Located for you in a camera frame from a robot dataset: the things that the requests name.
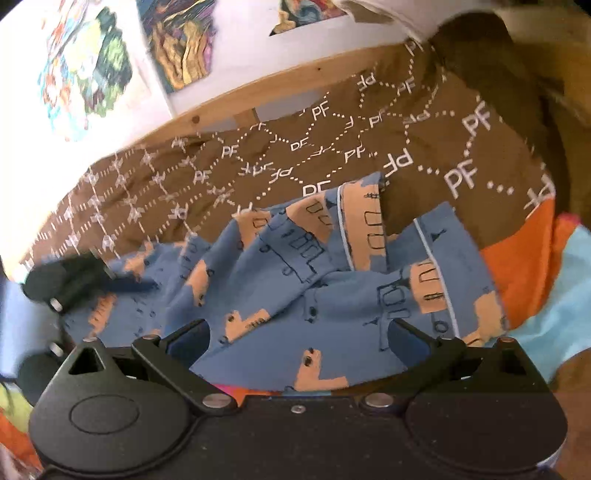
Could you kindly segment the blue patterned kids pants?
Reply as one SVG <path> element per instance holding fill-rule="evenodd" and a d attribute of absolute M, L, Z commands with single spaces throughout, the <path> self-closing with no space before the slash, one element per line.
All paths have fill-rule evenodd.
<path fill-rule="evenodd" d="M 506 316 L 479 250 L 447 203 L 387 235 L 379 173 L 233 216 L 213 242 L 148 244 L 112 262 L 153 280 L 101 294 L 65 316 L 75 341 L 130 344 L 194 320 L 211 329 L 190 367 L 213 384 L 273 392 L 338 390 L 406 370 L 388 329 L 480 347 Z"/>

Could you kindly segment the brown PF patterned duvet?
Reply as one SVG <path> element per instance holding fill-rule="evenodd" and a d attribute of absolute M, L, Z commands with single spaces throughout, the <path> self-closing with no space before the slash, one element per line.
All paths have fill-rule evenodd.
<path fill-rule="evenodd" d="M 499 288 L 511 330 L 544 375 L 590 348 L 590 232 L 572 188 L 588 183 L 566 144 L 590 133 L 512 44 L 408 42 L 315 104 L 233 131 L 175 135 L 91 165 L 23 258 L 87 249 L 119 258 L 235 215 L 384 176 L 397 233 L 448 202 Z"/>

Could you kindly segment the yellow purple swirl poster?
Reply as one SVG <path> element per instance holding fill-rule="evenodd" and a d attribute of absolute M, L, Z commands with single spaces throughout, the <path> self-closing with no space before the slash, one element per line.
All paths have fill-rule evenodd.
<path fill-rule="evenodd" d="M 215 1 L 137 1 L 159 78 L 174 93 L 211 73 Z"/>

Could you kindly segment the floral dark poster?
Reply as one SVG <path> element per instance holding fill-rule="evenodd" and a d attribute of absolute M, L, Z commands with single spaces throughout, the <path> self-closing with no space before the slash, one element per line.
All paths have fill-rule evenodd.
<path fill-rule="evenodd" d="M 345 15 L 331 0 L 280 0 L 279 22 L 270 36 Z"/>

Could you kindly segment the cartoon poster on wall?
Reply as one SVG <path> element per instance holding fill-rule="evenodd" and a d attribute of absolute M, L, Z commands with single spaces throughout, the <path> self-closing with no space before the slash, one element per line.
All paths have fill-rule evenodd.
<path fill-rule="evenodd" d="M 72 141 L 114 110 L 133 76 L 129 52 L 106 1 L 54 1 L 42 31 L 40 96 L 53 131 Z"/>

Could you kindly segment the wooden bed frame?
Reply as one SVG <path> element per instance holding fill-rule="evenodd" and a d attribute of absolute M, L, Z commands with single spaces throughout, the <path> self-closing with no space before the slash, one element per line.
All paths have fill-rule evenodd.
<path fill-rule="evenodd" d="M 392 45 L 365 47 L 298 63 L 262 77 L 238 83 L 223 75 L 221 82 L 176 92 L 170 97 L 172 118 L 137 137 L 132 146 L 152 145 L 175 136 L 192 135 L 232 118 L 239 126 L 256 123 L 260 106 L 311 90 L 332 86 L 375 65 L 391 54 Z"/>

